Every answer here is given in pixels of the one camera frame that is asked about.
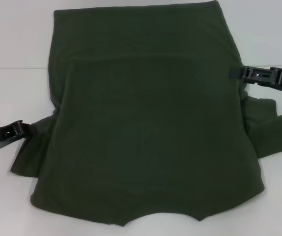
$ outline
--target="green fabric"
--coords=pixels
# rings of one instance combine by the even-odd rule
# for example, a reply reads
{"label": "green fabric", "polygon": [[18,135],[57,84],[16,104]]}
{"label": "green fabric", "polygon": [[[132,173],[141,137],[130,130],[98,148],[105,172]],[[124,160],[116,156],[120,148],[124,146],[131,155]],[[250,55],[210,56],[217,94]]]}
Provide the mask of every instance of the green fabric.
{"label": "green fabric", "polygon": [[34,206],[107,224],[235,207],[263,191],[258,158],[282,151],[282,116],[231,66],[217,1],[56,11],[55,115],[11,171],[38,178]]}

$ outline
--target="olive green fabric cover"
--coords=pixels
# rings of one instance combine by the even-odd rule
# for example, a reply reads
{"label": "olive green fabric cover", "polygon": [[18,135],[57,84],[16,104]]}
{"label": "olive green fabric cover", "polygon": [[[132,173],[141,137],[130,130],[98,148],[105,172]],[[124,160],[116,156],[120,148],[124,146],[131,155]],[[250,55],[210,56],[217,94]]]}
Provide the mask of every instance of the olive green fabric cover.
{"label": "olive green fabric cover", "polygon": [[217,1],[55,11],[52,117],[11,169],[34,206],[125,225],[202,220],[263,191],[258,158],[282,151],[282,116],[247,96]]}

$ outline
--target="white backdrop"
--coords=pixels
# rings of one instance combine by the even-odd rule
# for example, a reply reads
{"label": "white backdrop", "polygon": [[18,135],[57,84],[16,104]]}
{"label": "white backdrop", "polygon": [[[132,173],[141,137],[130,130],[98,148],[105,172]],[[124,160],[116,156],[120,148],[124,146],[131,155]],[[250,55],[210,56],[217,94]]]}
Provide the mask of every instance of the white backdrop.
{"label": "white backdrop", "polygon": [[[0,0],[0,126],[49,116],[47,61],[53,11],[194,0]],[[244,64],[282,65],[282,1],[219,0]],[[250,95],[273,98],[282,115],[282,92],[250,86]],[[198,222],[180,214],[154,214],[125,227],[45,212],[29,203],[36,179],[9,172],[22,141],[0,150],[0,236],[282,236],[282,153],[260,163],[266,190],[235,209]]]}

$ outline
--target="white surface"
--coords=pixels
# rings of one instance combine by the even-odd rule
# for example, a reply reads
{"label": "white surface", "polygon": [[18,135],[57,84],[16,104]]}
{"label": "white surface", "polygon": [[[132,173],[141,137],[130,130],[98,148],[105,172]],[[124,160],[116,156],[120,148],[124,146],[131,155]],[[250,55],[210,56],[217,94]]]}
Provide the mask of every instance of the white surface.
{"label": "white surface", "polygon": [[[0,68],[47,67],[55,9],[176,2],[194,1],[0,0]],[[243,62],[282,65],[282,31],[273,32],[274,26],[282,29],[282,1],[220,3]],[[275,99],[282,115],[282,92],[260,86],[249,91]],[[46,69],[0,69],[0,126],[18,119],[35,122],[52,110]],[[233,210],[202,222],[180,214],[154,214],[119,227],[34,208],[29,197],[36,179],[9,172],[21,143],[0,150],[0,236],[282,236],[282,153],[260,161],[266,191]]]}
{"label": "white surface", "polygon": [[[0,68],[47,67],[54,10],[199,1],[0,0]],[[243,63],[282,65],[282,0],[219,2]]]}

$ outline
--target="white background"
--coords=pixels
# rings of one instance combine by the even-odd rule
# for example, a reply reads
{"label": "white background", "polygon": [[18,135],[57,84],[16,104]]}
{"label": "white background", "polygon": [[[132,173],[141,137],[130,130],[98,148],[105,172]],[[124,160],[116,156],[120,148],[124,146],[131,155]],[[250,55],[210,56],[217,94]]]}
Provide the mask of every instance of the white background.
{"label": "white background", "polygon": [[[51,115],[47,63],[56,9],[201,2],[201,0],[0,0],[0,126]],[[282,66],[282,0],[219,0],[243,63]],[[273,98],[282,92],[250,86]],[[125,227],[74,219],[34,208],[36,179],[9,172],[22,141],[0,150],[0,236],[282,236],[282,153],[260,160],[266,190],[235,209],[198,222],[154,214]]]}

